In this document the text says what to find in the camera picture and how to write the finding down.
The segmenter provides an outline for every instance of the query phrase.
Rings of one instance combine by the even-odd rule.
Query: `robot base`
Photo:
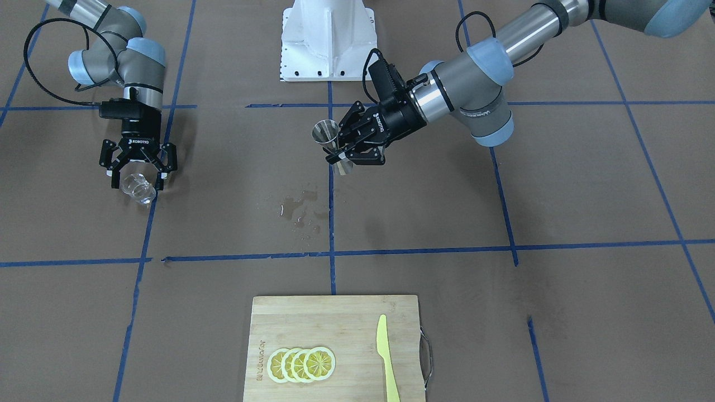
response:
[[[378,45],[363,0],[295,0],[283,12],[281,81],[361,81]]]

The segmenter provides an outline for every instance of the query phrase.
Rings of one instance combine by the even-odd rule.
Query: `lemon slice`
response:
[[[298,380],[299,383],[312,383],[314,380],[308,377],[305,373],[305,358],[307,357],[310,349],[303,349],[293,356],[293,361],[290,365],[290,375]]]
[[[290,369],[293,365],[293,357],[295,354],[303,350],[302,348],[293,348],[287,351],[283,357],[280,359],[280,372],[283,374],[283,378],[291,383],[297,383],[298,380],[292,377]]]
[[[288,382],[286,377],[283,375],[283,372],[280,370],[280,363],[283,360],[283,356],[286,352],[288,352],[288,349],[281,348],[273,352],[273,354],[271,354],[271,356],[268,358],[268,364],[270,365],[268,370],[268,376],[271,380],[277,383]]]
[[[322,346],[310,349],[303,362],[303,370],[311,380],[326,380],[335,370],[335,354]]]

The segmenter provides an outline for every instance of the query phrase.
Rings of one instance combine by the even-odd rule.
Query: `bamboo cutting board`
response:
[[[386,402],[376,335],[381,314],[400,402],[425,402],[417,296],[276,296],[253,299],[244,402]],[[276,383],[269,356],[279,348],[325,346],[335,371],[323,381]]]

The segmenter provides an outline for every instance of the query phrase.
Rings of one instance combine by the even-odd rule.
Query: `plastic knife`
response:
[[[390,343],[388,341],[388,317],[385,314],[380,316],[378,321],[378,354],[385,362],[385,384],[388,391],[388,402],[400,402],[398,385],[395,382],[393,373],[393,362],[390,358]]]

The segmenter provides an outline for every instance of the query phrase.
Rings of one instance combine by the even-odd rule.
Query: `water spill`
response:
[[[304,219],[305,219],[306,214],[307,214],[307,209],[303,210],[303,213],[295,221],[295,227],[305,227]]]
[[[280,205],[280,216],[286,220],[293,220],[293,213],[298,207],[303,205],[303,200],[294,200],[293,197],[286,197]]]

